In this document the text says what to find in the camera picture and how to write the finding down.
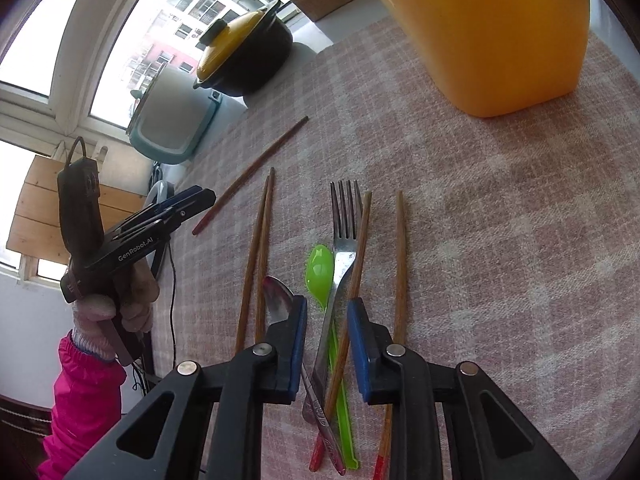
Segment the pink sleeve left forearm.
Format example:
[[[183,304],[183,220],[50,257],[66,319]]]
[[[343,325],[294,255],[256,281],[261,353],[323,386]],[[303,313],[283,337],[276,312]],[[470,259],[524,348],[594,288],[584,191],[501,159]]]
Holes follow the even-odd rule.
[[[61,373],[53,386],[51,434],[39,479],[62,479],[122,418],[124,368],[78,348],[71,334],[58,345]]]

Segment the left hand with glove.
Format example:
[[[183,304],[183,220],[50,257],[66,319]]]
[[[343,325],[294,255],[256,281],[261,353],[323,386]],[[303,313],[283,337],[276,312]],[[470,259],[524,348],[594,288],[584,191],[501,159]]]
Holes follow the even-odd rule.
[[[110,295],[93,294],[73,303],[74,327],[70,339],[80,351],[102,361],[124,358],[129,362],[129,351],[112,326],[113,318],[120,317],[126,333],[149,333],[153,324],[152,304],[160,294],[160,286],[145,259],[116,275],[114,285],[117,301]]]

